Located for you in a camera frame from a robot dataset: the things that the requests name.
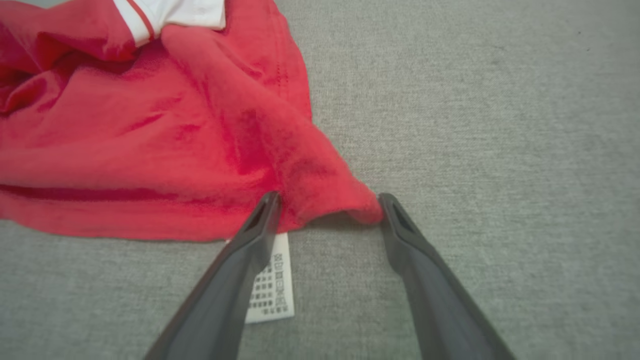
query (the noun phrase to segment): white label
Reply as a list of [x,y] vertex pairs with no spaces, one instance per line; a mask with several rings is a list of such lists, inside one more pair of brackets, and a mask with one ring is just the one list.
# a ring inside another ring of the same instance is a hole
[[294,315],[289,236],[284,233],[276,235],[271,261],[255,277],[244,323],[279,320]]

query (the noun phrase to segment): red fabric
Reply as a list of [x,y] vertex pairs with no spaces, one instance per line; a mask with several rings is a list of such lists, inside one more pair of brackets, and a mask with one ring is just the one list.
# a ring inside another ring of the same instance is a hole
[[213,240],[270,190],[281,231],[342,210],[381,218],[311,123],[305,66],[271,0],[227,1],[225,31],[167,26],[138,50],[110,0],[1,2],[0,44],[0,218]]

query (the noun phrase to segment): gray fabric surface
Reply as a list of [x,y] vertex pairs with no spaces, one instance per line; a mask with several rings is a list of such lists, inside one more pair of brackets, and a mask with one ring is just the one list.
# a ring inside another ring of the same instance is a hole
[[[277,0],[316,124],[396,194],[522,359],[640,354],[640,3]],[[140,358],[220,243],[0,222],[0,354]],[[377,228],[292,233],[296,317],[240,358],[415,359]]]

